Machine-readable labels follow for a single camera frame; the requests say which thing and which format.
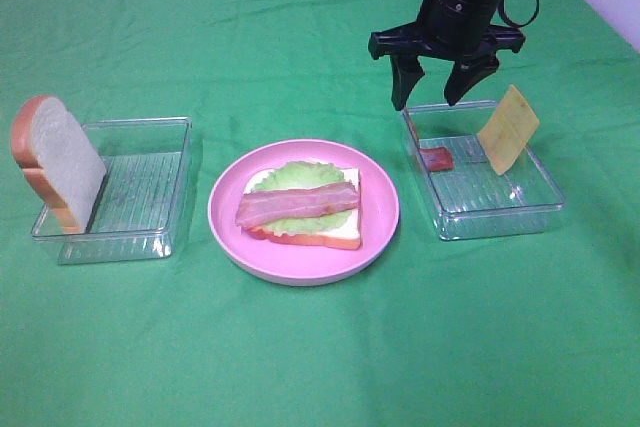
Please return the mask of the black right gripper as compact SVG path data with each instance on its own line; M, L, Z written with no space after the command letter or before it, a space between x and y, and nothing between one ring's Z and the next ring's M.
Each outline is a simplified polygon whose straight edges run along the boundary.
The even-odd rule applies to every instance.
M391 56L391 101L396 111L406 107L425 75L419 56L456 61L444 88L445 100L454 106L498 70L496 56L482 55L520 51L525 36L519 28L491 23L499 1L423 0L415 21L371 34L371 57Z

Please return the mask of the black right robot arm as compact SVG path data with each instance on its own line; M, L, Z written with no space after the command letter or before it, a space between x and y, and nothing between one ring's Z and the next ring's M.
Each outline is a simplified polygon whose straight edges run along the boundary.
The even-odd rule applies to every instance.
M525 41L520 29L491 23L500 1L423 0L414 21L371 34L371 57L387 56L391 61L391 100L396 110L405 108L424 76L421 57L454 63L444 87L444 97L453 106L498 70L498 51L519 52Z

